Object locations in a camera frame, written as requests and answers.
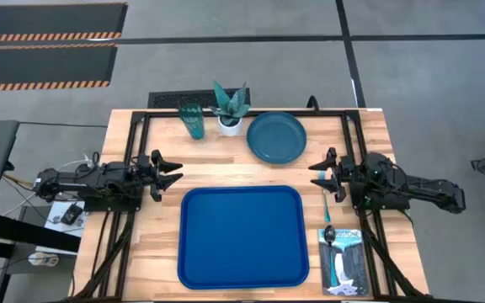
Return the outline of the iridescent fork with teal handle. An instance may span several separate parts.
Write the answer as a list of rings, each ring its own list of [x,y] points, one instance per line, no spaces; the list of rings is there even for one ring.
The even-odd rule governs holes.
[[[319,180],[324,180],[326,178],[326,172],[325,171],[319,171],[317,176],[318,176]],[[324,211],[323,211],[324,220],[327,223],[330,223],[331,217],[330,217],[330,213],[329,213],[329,210],[328,210],[328,192],[325,189],[322,190],[322,196],[323,196],[323,205],[324,205]]]

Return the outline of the teal ribbed plastic cup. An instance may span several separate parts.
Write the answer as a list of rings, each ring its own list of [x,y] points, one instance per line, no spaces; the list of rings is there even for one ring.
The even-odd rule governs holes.
[[[198,104],[184,105],[179,110],[179,116],[193,139],[200,140],[204,138],[203,110]]]

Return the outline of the teal round plate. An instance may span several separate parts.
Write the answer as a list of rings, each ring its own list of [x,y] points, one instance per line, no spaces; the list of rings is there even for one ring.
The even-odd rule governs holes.
[[[286,112],[260,114],[249,125],[247,143],[258,159],[269,164],[288,164],[306,149],[307,135],[302,123]]]

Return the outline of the blue rectangular plastic tray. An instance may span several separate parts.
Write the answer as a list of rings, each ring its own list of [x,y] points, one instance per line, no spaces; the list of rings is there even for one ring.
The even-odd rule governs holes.
[[[286,185],[190,190],[178,277],[191,290],[293,287],[309,274],[302,198]]]

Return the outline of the black spoon with teal handle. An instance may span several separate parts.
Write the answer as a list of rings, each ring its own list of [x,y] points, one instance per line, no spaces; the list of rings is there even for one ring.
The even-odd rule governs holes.
[[[336,248],[333,246],[333,242],[336,237],[336,231],[332,225],[327,225],[323,232],[323,237],[328,245],[328,252],[326,260],[328,261],[328,268],[330,272],[330,282],[332,287],[338,286],[338,278],[335,272],[334,259],[336,256]]]

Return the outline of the black power adapter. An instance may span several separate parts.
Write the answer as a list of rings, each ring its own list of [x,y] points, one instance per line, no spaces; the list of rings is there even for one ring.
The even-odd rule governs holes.
[[[83,213],[83,208],[78,206],[77,204],[71,204],[65,213],[61,216],[60,222],[65,225],[73,225],[76,220],[81,216]]]

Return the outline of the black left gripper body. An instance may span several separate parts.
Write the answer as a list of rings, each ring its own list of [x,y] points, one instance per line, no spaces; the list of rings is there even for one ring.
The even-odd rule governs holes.
[[[138,154],[132,158],[134,164],[136,164],[136,174],[138,179],[144,184],[150,186],[151,195],[159,195],[157,187],[157,169],[151,162],[151,157],[144,153]]]

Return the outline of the white paper sheet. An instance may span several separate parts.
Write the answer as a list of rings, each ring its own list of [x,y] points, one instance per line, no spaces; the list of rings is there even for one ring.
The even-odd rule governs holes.
[[[51,210],[46,216],[47,222],[45,223],[45,228],[79,236],[86,221],[86,216],[84,213],[82,213],[71,225],[61,222],[61,218],[71,205],[73,205],[71,202],[53,202]]]

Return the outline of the white power strip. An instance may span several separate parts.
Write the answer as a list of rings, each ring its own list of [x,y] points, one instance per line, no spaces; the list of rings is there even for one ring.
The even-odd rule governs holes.
[[[28,256],[28,261],[33,266],[55,267],[60,258],[54,253],[35,252]]]

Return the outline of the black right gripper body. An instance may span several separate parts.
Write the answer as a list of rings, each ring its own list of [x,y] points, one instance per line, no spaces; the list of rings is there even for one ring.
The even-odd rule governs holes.
[[[334,177],[339,188],[343,187],[343,183],[348,183],[351,180],[353,172],[353,158],[350,156],[341,156],[336,168],[334,169]]]

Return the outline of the black perforated floor mat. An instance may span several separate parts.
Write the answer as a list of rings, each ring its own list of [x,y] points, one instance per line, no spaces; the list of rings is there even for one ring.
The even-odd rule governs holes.
[[[186,104],[198,104],[202,108],[217,106],[213,90],[187,90],[151,92],[148,95],[149,109],[180,109]]]

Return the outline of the black mat with orange stripes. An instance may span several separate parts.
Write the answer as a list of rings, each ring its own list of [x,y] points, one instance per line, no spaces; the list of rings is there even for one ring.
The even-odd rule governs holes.
[[[106,88],[118,45],[0,46],[0,91]]]
[[[115,39],[127,3],[0,5],[0,41]]]

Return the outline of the succulent plant in white pot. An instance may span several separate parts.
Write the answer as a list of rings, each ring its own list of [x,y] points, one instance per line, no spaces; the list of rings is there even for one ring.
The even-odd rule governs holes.
[[[237,136],[242,129],[243,117],[250,109],[246,104],[247,87],[242,85],[231,97],[217,81],[213,82],[216,106],[209,106],[212,114],[218,118],[220,132],[224,136]]]

